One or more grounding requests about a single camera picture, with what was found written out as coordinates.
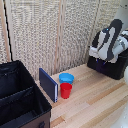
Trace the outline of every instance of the wooden floor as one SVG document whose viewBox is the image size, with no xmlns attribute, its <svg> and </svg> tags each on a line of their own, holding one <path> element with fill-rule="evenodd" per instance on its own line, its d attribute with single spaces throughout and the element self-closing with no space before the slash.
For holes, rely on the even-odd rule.
<svg viewBox="0 0 128 128">
<path fill-rule="evenodd" d="M 113 80 L 86 65 L 68 71 L 75 76 L 70 98 L 60 96 L 59 74 L 52 78 L 59 85 L 58 102 L 52 105 L 51 128 L 110 128 L 128 101 L 124 79 Z"/>
</svg>

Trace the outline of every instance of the red container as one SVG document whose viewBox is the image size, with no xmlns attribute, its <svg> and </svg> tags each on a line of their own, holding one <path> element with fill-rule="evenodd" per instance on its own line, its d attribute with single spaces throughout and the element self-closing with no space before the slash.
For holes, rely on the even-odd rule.
<svg viewBox="0 0 128 128">
<path fill-rule="evenodd" d="M 69 98 L 70 92 L 72 90 L 72 85 L 69 83 L 62 83 L 60 85 L 61 97 L 64 99 Z"/>
</svg>

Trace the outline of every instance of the textured wall panel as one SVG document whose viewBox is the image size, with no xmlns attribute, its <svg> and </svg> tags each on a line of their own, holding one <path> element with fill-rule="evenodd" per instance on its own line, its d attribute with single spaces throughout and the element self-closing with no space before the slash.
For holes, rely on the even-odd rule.
<svg viewBox="0 0 128 128">
<path fill-rule="evenodd" d="M 3 1 L 0 0 L 0 63 L 5 63 L 10 61 L 10 56 L 8 56 L 9 51 L 7 53 L 7 35 L 5 30 L 5 13 L 4 13 L 4 4 Z"/>
<path fill-rule="evenodd" d="M 66 0 L 59 71 L 85 63 L 97 0 Z"/>
<path fill-rule="evenodd" d="M 4 62 L 7 62 L 7 53 L 5 49 L 5 40 L 4 40 L 3 28 L 0 17 L 0 63 L 4 63 Z"/>
<path fill-rule="evenodd" d="M 95 35 L 110 25 L 113 20 L 121 0 L 101 0 L 99 10 L 97 13 L 97 19 L 95 22 L 95 27 L 92 35 L 91 42 L 93 41 Z"/>
<path fill-rule="evenodd" d="M 39 67 L 54 72 L 59 0 L 8 0 L 12 15 L 15 59 L 21 60 L 34 78 Z"/>
</svg>

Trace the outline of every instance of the black suitcase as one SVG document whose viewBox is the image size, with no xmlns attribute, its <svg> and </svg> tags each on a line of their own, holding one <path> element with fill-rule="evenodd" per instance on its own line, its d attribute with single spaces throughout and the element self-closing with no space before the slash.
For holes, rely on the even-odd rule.
<svg viewBox="0 0 128 128">
<path fill-rule="evenodd" d="M 51 108 L 22 62 L 0 64 L 0 128 L 50 128 Z"/>
</svg>

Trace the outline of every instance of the handle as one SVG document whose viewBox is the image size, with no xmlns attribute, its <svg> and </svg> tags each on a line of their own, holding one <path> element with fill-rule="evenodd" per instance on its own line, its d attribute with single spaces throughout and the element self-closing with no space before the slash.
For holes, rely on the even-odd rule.
<svg viewBox="0 0 128 128">
<path fill-rule="evenodd" d="M 39 128 L 44 128 L 44 125 L 45 125 L 45 123 L 43 121 L 42 123 L 40 123 Z"/>
</svg>

